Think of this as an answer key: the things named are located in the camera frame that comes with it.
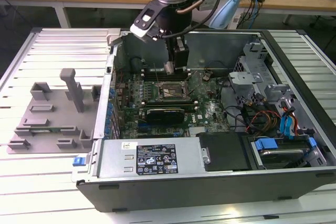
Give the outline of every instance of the blue clip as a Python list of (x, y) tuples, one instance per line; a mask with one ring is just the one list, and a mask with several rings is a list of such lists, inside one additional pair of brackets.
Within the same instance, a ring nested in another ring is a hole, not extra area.
[(314, 148), (315, 146), (317, 146), (317, 143), (315, 141), (315, 139), (313, 137), (309, 138), (309, 143), (311, 145), (312, 148)]
[(85, 157), (75, 157), (72, 166), (86, 166)]
[(255, 141), (257, 150), (277, 149), (278, 145), (274, 138), (259, 138)]
[(293, 119), (291, 117), (287, 117), (286, 126), (285, 126), (285, 136), (289, 137), (289, 139), (293, 139), (293, 136), (290, 135), (290, 127), (292, 125)]
[(106, 127), (106, 128), (105, 128), (105, 135), (108, 135), (108, 134), (110, 134), (110, 133), (111, 133), (110, 128)]
[(114, 91), (114, 89), (110, 89), (110, 98), (113, 98), (114, 97), (114, 93), (115, 93), (115, 91)]

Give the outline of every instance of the metal slat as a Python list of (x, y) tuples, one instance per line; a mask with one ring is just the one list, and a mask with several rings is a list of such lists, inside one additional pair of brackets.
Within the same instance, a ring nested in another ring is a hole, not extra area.
[(292, 65), (295, 68), (302, 68), (302, 67), (326, 67), (326, 64), (324, 64), (323, 61), (319, 60), (306, 60), (306, 61), (302, 61), (302, 60), (291, 60), (290, 61), (292, 63)]
[(42, 31), (50, 31), (50, 32), (54, 32), (54, 31), (82, 31), (82, 32), (87, 32), (88, 34), (90, 34), (91, 31), (109, 31), (109, 30), (113, 30), (113, 31), (120, 31), (120, 29), (118, 28), (113, 28), (113, 29), (109, 29), (109, 28), (42, 28)]
[(309, 49), (309, 45), (307, 43), (290, 43), (290, 42), (280, 42), (278, 45), (284, 50), (286, 48), (302, 48), (302, 49)]
[(274, 38), (277, 43), (305, 43), (304, 39), (299, 38)]
[(35, 42), (106, 42), (106, 37), (39, 36)]
[(336, 90), (325, 92), (325, 91), (312, 91), (313, 95), (317, 100), (332, 100), (336, 97)]
[(285, 54), (315, 54), (311, 48), (283, 48)]
[[(14, 131), (13, 130), (0, 130), (0, 144), (8, 144), (8, 141), (12, 139), (14, 136)], [(3, 150), (7, 149), (7, 146), (0, 146)]]
[(309, 54), (286, 54), (289, 60), (321, 60), (317, 55)]
[(336, 83), (333, 82), (309, 82), (308, 88), (313, 90), (334, 91), (336, 89)]
[(6, 107), (27, 107), (32, 100), (31, 96), (28, 95), (18, 95), (16, 97), (2, 97), (0, 98), (0, 104), (2, 108)]
[(336, 119), (336, 110), (326, 109), (326, 113), (330, 116), (331, 119)]
[(14, 130), (20, 123), (21, 118), (0, 118), (0, 131)]
[(32, 48), (106, 48), (107, 45), (105, 42), (100, 43), (71, 43), (71, 42), (63, 42), (63, 43), (48, 43), (48, 42), (36, 42), (33, 44)]
[[(96, 69), (76, 69), (76, 77), (100, 77), (104, 76), (105, 68)], [(23, 69), (17, 71), (15, 78), (19, 77), (59, 77), (61, 69)]]
[(13, 108), (7, 108), (2, 109), (0, 108), (0, 119), (1, 118), (21, 118), (26, 111), (26, 107), (13, 107)]
[[(277, 66), (273, 66), (274, 71), (277, 74), (281, 74), (280, 69)], [(315, 68), (315, 67), (302, 67), (302, 68), (296, 68), (296, 71), (299, 74), (308, 73), (308, 74), (333, 74), (331, 70), (327, 67), (325, 68)]]
[[(35, 82), (40, 82), (41, 78), (16, 78), (7, 82), (9, 86), (29, 86), (32, 87)], [(100, 85), (102, 84), (102, 77), (75, 77), (75, 81), (81, 83), (81, 85)], [(44, 82), (48, 83), (50, 86), (64, 86), (64, 81), (59, 77), (47, 77), (44, 78)]]
[(16, 175), (72, 173), (73, 157), (32, 158), (0, 161), (0, 177)]
[(80, 30), (43, 30), (39, 33), (39, 36), (100, 36), (106, 37), (107, 29), (101, 31), (80, 31)]
[(19, 69), (62, 69), (67, 68), (105, 68), (106, 62), (104, 61), (58, 61), (58, 62), (23, 62)]
[(336, 109), (336, 98), (334, 100), (320, 100), (319, 103), (324, 109)]
[(336, 76), (333, 74), (301, 74), (301, 78), (305, 82), (330, 82), (336, 81)]
[(22, 186), (22, 183), (10, 183), (4, 185), (0, 179), (0, 196), (1, 195), (13, 195), (13, 194), (29, 194), (29, 193), (42, 193), (44, 191), (53, 192), (53, 191), (76, 191), (76, 184), (71, 182), (68, 183), (55, 183), (50, 181), (49, 183), (25, 183), (25, 186)]
[(29, 51), (29, 55), (90, 55), (90, 54), (103, 54), (106, 55), (109, 53), (108, 48), (35, 48)]
[(285, 38), (301, 38), (301, 36), (298, 33), (277, 33), (277, 32), (271, 32), (271, 35), (274, 38), (281, 38), (281, 37), (285, 37)]
[(0, 215), (94, 208), (92, 203), (78, 190), (25, 194), (24, 197), (21, 194), (2, 195), (0, 202), (6, 202), (0, 208)]
[(30, 61), (106, 61), (107, 54), (98, 54), (98, 55), (27, 55), (25, 62)]

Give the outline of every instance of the sticker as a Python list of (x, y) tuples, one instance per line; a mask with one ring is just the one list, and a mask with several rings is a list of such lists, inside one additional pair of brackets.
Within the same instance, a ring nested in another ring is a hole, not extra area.
[(138, 145), (137, 142), (122, 142), (121, 149), (122, 150), (135, 150), (137, 145)]
[(178, 173), (175, 144), (138, 145), (136, 148), (138, 175)]

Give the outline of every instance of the wire bundle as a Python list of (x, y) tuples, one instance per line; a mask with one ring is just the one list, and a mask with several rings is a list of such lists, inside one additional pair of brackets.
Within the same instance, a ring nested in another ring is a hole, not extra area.
[(267, 119), (266, 125), (258, 131), (255, 136), (261, 136), (270, 129), (273, 129), (278, 124), (278, 118), (281, 118), (280, 115), (271, 110), (262, 110), (258, 111), (251, 120), (251, 124), (258, 118), (259, 115), (263, 115)]
[(237, 27), (243, 25), (246, 21), (251, 20), (251, 23), (248, 26), (248, 29), (251, 29), (255, 19), (259, 16), (259, 11), (262, 8), (262, 6), (263, 3), (259, 3), (257, 0), (251, 0), (247, 12), (245, 12), (242, 19), (238, 23)]

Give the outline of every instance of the robotic arm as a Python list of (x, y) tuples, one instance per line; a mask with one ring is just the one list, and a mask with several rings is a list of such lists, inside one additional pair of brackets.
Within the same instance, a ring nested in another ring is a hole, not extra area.
[[(131, 32), (144, 41), (164, 39), (169, 56), (168, 62), (164, 64), (166, 73), (183, 71), (187, 66), (189, 55), (184, 35), (206, 23), (215, 13), (220, 1), (152, 0), (135, 19)], [(190, 27), (193, 9), (209, 10), (211, 7), (212, 10), (207, 17)]]

